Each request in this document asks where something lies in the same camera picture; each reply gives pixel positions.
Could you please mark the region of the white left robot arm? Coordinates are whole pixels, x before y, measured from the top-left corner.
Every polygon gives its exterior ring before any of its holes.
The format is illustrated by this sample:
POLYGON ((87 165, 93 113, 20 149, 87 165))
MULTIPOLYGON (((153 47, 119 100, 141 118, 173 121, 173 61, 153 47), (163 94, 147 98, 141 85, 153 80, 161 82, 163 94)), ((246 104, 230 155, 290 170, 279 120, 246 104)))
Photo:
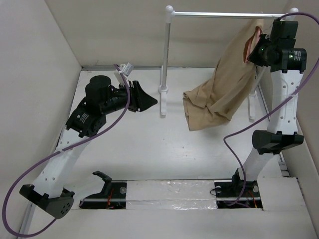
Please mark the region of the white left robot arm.
POLYGON ((75 194, 64 187, 67 177, 90 140, 106 124, 106 116, 118 110, 143 112, 157 103, 138 81, 114 87, 107 76, 92 77, 85 87, 85 97, 65 125, 57 155, 19 193, 55 219, 63 218, 73 206, 75 194))

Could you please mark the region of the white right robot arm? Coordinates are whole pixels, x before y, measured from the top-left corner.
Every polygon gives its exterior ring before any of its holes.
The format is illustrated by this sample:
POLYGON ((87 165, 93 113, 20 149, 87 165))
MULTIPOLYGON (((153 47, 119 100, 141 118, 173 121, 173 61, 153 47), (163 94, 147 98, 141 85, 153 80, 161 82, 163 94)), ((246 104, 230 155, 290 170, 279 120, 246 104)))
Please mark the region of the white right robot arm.
POLYGON ((257 181, 275 155, 304 142, 297 129, 297 90, 306 69, 307 52, 295 48, 297 29, 297 21, 275 20, 270 36, 262 34, 248 57, 258 66, 270 67, 273 99, 267 129, 253 132, 253 148, 233 175, 230 190, 236 196, 248 191, 248 185, 257 181))

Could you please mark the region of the pink clothes hanger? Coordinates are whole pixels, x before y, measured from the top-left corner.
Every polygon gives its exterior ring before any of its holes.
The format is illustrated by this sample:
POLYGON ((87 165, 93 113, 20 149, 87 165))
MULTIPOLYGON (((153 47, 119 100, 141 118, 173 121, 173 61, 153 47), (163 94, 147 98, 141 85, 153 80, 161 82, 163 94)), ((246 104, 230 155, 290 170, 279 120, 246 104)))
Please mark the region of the pink clothes hanger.
POLYGON ((246 63, 248 62, 248 57, 254 50, 255 46, 260 40, 260 35, 262 33, 262 30, 259 26, 255 28, 255 32, 253 36, 251 36, 245 43, 245 48, 243 52, 243 62, 246 63))

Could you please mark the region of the beige t shirt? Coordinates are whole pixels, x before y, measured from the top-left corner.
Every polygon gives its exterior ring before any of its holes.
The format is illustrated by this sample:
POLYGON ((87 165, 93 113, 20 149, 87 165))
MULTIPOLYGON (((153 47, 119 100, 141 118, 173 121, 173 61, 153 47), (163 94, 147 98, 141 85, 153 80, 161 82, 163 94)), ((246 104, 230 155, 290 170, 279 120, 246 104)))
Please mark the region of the beige t shirt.
POLYGON ((220 126, 231 121, 249 95, 255 79, 255 64, 243 62, 246 41, 264 20, 252 19, 233 37, 220 57, 212 77, 183 93, 185 118, 190 131, 220 126))

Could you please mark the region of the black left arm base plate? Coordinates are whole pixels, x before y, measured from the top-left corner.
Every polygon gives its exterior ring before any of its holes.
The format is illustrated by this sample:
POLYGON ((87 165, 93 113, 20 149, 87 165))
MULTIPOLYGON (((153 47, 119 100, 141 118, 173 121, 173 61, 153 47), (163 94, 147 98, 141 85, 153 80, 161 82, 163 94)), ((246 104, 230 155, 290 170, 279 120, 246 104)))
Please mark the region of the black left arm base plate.
POLYGON ((127 181, 113 181, 103 172, 95 171, 94 176, 103 181, 103 187, 97 193, 90 194, 80 201, 80 209, 126 209, 127 181))

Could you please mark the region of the white metal clothes rack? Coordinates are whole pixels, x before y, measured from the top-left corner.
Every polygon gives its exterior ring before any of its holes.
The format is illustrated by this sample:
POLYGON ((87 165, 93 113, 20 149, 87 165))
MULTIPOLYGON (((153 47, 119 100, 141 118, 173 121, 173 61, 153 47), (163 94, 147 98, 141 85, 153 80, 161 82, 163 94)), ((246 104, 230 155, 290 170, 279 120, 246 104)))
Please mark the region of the white metal clothes rack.
MULTIPOLYGON (((267 14, 267 13, 220 13, 220 12, 186 12, 186 11, 175 11, 171 5, 165 7, 165 37, 164 37, 164 53, 163 53, 163 65, 161 67, 161 84, 159 86, 160 93, 160 117, 165 118, 167 114, 167 71, 168 71, 168 55, 169 55, 169 41, 170 41, 170 29, 171 22, 174 17, 197 17, 197 18, 234 18, 234 19, 275 19, 275 17, 284 16, 283 14, 267 14)), ((244 51, 244 60, 247 60, 248 53, 250 53, 251 42, 248 41, 247 50, 244 51)), ((258 86, 263 73, 266 70, 266 66, 262 67, 262 72, 254 80, 254 85, 249 93, 248 97, 248 113, 249 119, 255 120, 255 91, 258 86)), ((278 111, 283 113, 286 110, 285 117, 283 119, 290 120, 287 123, 297 122, 297 101, 292 100, 294 103, 294 109, 292 108, 293 103, 286 103, 278 111)))

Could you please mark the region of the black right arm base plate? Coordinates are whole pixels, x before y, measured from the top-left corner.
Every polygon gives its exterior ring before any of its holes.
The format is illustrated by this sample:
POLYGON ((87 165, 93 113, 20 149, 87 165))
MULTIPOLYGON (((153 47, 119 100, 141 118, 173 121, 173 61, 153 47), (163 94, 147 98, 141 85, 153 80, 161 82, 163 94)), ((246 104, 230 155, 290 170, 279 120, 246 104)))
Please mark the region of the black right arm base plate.
POLYGON ((233 204, 240 195, 244 181, 240 179, 238 170, 231 179, 214 181, 214 188, 210 194, 216 197, 218 209, 255 208, 262 209, 262 201, 257 181, 247 181, 240 199, 233 204))

